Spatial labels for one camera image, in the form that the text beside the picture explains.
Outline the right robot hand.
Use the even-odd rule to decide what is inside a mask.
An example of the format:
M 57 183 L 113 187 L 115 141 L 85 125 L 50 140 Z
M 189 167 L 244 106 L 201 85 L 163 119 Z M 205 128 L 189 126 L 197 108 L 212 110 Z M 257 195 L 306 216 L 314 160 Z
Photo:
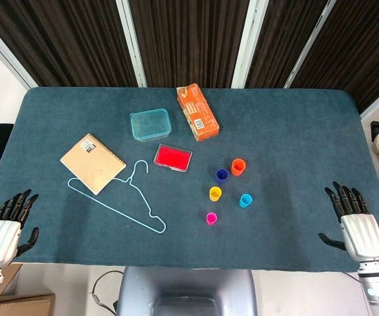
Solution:
M 346 251 L 358 263 L 379 261 L 379 226 L 368 203 L 356 188 L 333 182 L 334 189 L 325 187 L 343 240 L 333 240 L 320 232 L 318 237 L 328 246 Z

